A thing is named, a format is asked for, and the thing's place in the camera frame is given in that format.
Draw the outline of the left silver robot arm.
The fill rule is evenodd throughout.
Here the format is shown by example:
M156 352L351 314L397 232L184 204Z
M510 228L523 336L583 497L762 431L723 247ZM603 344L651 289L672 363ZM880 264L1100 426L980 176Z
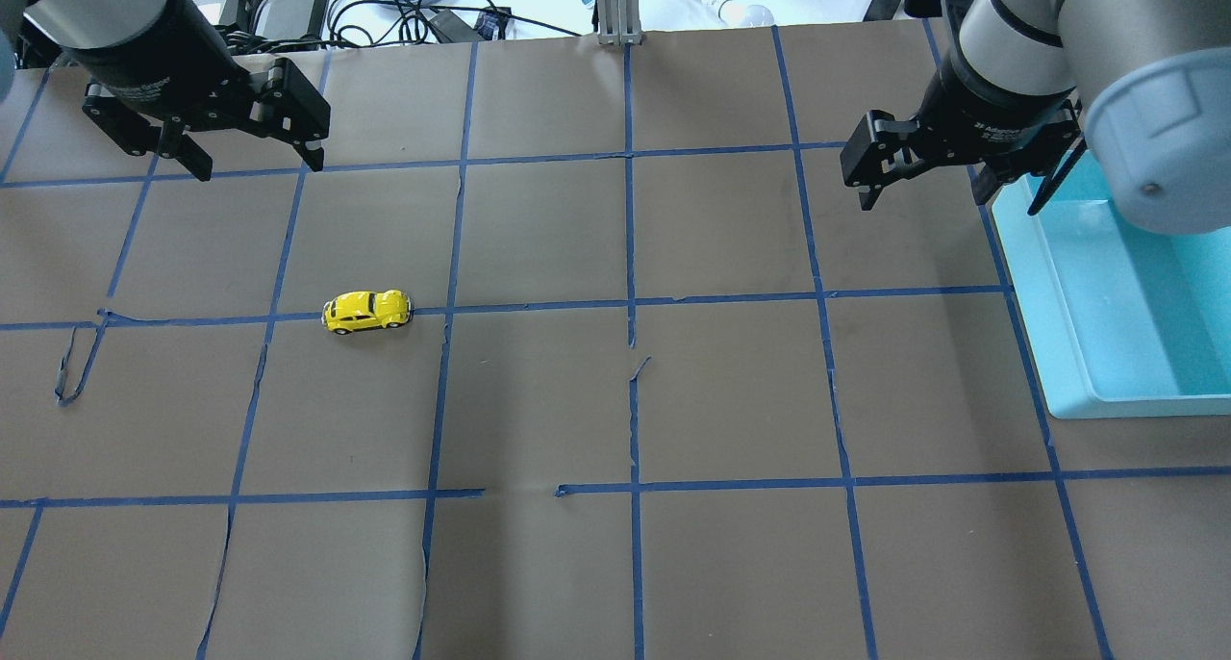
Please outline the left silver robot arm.
M192 0L2 0L2 50L34 25L87 70L81 108L119 150L155 153L198 181L213 160L199 131L243 131L294 148L321 170L331 108L298 65L250 71Z

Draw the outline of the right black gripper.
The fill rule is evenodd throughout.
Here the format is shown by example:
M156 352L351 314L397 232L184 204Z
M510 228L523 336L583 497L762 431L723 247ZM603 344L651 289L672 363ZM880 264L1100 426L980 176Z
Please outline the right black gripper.
M1017 179L1046 176L1027 208L1027 215L1038 215L1089 150L1087 139L1078 138L1078 116L1067 95L1016 94L966 64L945 62L907 119L869 111L857 122L841 151L842 181L857 191L860 211L869 212L892 183L936 167L981 164L972 186L976 204L988 204Z

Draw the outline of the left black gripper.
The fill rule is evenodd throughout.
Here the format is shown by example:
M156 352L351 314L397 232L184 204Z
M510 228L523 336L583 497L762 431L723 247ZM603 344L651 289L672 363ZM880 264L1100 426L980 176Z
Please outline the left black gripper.
M250 71L215 34L176 34L85 49L81 63L82 113L128 155L155 153L211 182L213 159L192 134L241 131L289 144L311 172L324 167L331 107L289 58Z

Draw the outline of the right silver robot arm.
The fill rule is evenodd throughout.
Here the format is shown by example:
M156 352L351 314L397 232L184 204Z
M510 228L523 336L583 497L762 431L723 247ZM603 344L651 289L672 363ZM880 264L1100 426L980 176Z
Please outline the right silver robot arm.
M841 151L863 211L892 183L980 165L977 204L1043 179L1035 215L1091 153L1139 229L1229 227L1229 0L938 2L952 46L918 112L867 112Z

